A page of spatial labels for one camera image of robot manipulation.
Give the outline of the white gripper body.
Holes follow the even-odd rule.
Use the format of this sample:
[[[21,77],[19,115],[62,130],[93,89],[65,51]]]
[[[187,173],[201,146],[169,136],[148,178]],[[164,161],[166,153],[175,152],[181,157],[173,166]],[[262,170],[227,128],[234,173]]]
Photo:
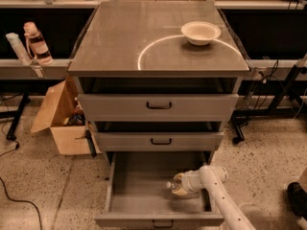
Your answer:
[[[188,194],[202,190],[204,186],[201,183],[200,173],[198,171],[185,172],[181,178],[181,187]]]

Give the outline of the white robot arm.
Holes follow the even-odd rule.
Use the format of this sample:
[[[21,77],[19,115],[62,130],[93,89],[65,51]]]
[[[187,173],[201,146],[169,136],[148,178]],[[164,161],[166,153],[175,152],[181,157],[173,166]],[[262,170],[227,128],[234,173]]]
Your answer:
[[[224,167],[203,165],[196,171],[176,174],[167,187],[177,196],[205,189],[222,213],[229,230],[256,230],[225,189],[227,177]]]

